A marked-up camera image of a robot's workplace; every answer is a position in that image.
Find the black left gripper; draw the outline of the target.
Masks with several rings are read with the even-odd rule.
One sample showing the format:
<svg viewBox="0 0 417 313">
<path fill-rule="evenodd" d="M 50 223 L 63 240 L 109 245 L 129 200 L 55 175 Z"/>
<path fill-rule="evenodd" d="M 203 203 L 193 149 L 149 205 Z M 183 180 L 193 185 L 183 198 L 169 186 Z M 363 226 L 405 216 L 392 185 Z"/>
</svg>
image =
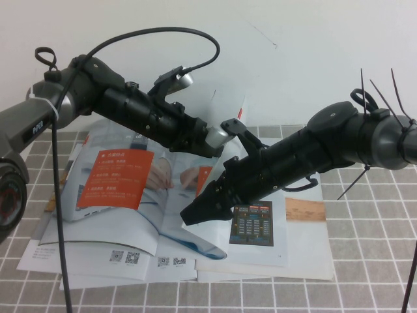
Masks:
<svg viewBox="0 0 417 313">
<path fill-rule="evenodd" d="M 205 158 L 220 157 L 224 146 L 213 148 L 205 143 L 207 122 L 185 113 L 182 104 L 169 105 L 150 100 L 146 121 L 146 137 L 171 152 L 189 153 Z"/>
</svg>

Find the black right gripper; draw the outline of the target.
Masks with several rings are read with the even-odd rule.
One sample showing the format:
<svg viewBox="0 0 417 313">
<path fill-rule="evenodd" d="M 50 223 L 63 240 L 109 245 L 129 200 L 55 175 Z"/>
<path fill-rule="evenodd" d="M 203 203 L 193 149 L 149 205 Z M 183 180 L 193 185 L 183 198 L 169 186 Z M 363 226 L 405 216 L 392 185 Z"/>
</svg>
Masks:
<svg viewBox="0 0 417 313">
<path fill-rule="evenodd" d="M 224 162 L 225 173 L 211 181 L 196 199 L 185 207 L 180 216 L 187 226 L 212 220 L 233 218 L 231 208 L 249 204 L 278 190 L 273 170 L 274 156 L 269 152 L 235 157 Z"/>
</svg>

